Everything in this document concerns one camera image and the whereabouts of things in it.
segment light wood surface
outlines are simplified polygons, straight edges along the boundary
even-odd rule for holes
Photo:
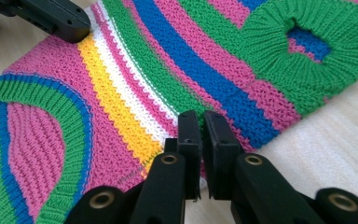
[[[73,1],[87,7],[93,0]],[[47,35],[21,18],[0,15],[0,74]],[[337,187],[358,196],[358,82],[258,151],[298,191],[314,198]],[[234,223],[229,202],[186,202],[186,223]]]

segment yellow stripe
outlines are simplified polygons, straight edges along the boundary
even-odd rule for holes
[[[113,121],[118,133],[127,144],[127,149],[132,151],[133,157],[138,158],[148,172],[151,161],[161,152],[161,145],[158,141],[152,140],[151,135],[146,133],[145,128],[141,127],[140,122],[125,106],[125,101],[120,98],[120,94],[109,79],[92,35],[81,41],[77,48],[89,71],[91,83],[104,112]]]

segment blue stripe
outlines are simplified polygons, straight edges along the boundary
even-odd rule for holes
[[[323,60],[324,57],[331,52],[330,47],[311,31],[303,30],[298,27],[287,33],[288,37],[296,40],[298,45],[305,48],[305,51],[312,52],[316,60]]]
[[[255,106],[255,101],[205,63],[175,32],[152,0],[135,0],[134,3],[159,44],[188,76],[223,105],[241,134],[250,139],[252,147],[261,147],[278,135],[271,120],[265,119],[263,111]]]
[[[260,7],[261,4],[267,2],[267,0],[239,0],[245,7],[248,7],[251,12],[257,7]]]
[[[7,126],[7,104],[0,102],[0,148],[1,148],[1,164],[2,179],[6,187],[6,192],[10,200],[11,207],[14,209],[17,223],[34,223],[29,214],[28,206],[22,196],[22,191],[16,181],[15,176],[11,173],[8,164],[8,146],[10,144],[10,134]]]
[[[82,122],[84,125],[84,134],[85,134],[85,148],[83,157],[83,165],[80,171],[80,180],[76,184],[77,191],[74,195],[74,203],[75,205],[81,198],[83,190],[85,189],[85,184],[87,182],[87,174],[90,169],[90,160],[91,160],[91,149],[92,149],[92,124],[91,124],[91,113],[90,106],[85,103],[85,100],[80,97],[80,94],[67,87],[65,84],[61,83],[58,79],[53,77],[45,78],[40,77],[39,75],[33,76],[21,76],[21,75],[12,75],[5,74],[0,76],[0,81],[19,81],[23,83],[36,83],[38,85],[46,86],[48,88],[54,89],[59,93],[65,95],[71,102],[76,106],[76,108],[80,111],[80,114],[83,116]]]

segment knit stitch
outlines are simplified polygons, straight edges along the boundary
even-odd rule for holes
[[[358,0],[100,0],[0,76],[0,223],[63,223],[144,180],[177,116],[214,110],[253,151],[358,79]]]

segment wooden table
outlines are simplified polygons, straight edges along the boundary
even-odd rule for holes
[[[75,0],[87,7],[94,0]],[[47,35],[21,18],[0,15],[0,73]],[[298,191],[314,197],[337,187],[358,196],[358,82],[281,134],[258,153]],[[186,223],[234,223],[229,202],[186,202]]]

